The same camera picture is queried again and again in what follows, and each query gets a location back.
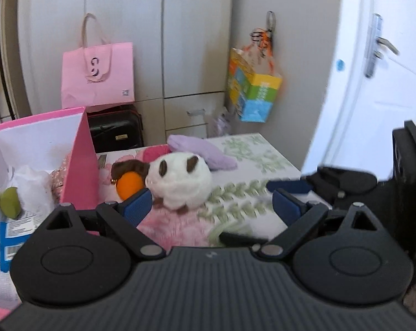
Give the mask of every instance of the drawer handle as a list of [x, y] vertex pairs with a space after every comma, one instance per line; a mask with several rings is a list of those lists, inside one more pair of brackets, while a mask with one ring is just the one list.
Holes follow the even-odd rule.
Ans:
[[195, 109], [194, 111], [186, 111], [188, 117], [203, 116], [206, 113], [204, 109]]

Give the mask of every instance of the table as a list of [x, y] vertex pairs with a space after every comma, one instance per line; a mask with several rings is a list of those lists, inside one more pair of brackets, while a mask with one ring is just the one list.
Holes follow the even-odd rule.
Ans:
[[[138, 229], [167, 251], [173, 246], [220, 246], [218, 236], [223, 231], [272, 239], [286, 229], [274, 213], [265, 185], [270, 179], [298, 179], [299, 170], [260, 134], [212, 138], [209, 142], [236, 158], [238, 168], [213, 172], [213, 191], [198, 210], [177, 215], [153, 207]], [[107, 153], [100, 170], [100, 202], [121, 201], [110, 182], [111, 165], [133, 158], [142, 160], [145, 150]], [[322, 202], [313, 193], [299, 199]]]

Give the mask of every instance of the door frame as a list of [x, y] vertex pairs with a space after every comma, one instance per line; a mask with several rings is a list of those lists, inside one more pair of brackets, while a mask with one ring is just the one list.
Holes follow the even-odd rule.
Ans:
[[364, 76], [373, 0], [341, 0], [340, 22], [326, 96], [302, 174], [331, 164], [351, 119]]

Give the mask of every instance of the orange ball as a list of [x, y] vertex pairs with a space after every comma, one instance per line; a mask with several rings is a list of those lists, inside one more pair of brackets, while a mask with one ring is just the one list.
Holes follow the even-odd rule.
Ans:
[[136, 172], [126, 172], [116, 182], [117, 193], [123, 201], [132, 197], [144, 187], [142, 177]]

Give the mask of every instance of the gold tag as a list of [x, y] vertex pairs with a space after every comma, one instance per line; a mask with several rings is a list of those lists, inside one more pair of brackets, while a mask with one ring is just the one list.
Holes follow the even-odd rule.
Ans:
[[121, 139], [128, 139], [128, 135], [117, 135], [116, 140], [120, 141]]

